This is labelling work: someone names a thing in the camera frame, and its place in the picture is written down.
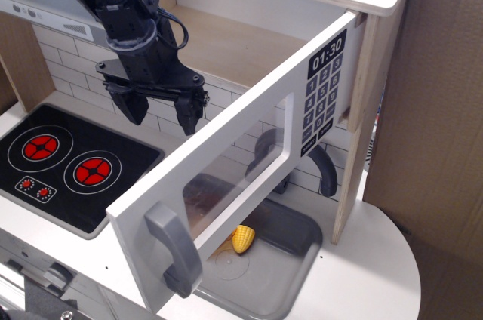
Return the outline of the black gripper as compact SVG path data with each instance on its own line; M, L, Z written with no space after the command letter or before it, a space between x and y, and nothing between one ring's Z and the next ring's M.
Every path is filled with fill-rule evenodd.
M203 76L178 58L186 41L177 44L170 27L109 27L106 43L117 57L99 62L96 70L124 116L141 125L149 108L147 97L175 101L184 134L193 135L203 117L208 93L203 88Z

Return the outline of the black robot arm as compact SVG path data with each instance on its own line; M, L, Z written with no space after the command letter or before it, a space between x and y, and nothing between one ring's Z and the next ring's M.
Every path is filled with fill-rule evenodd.
M140 125L149 108L148 99L174 103L185 135L195 133L207 105L203 76L183 65L178 52L189 40L178 43L171 23L179 19L161 8L159 0L77 0L103 26L106 43L116 53L96 71L114 104L132 123Z

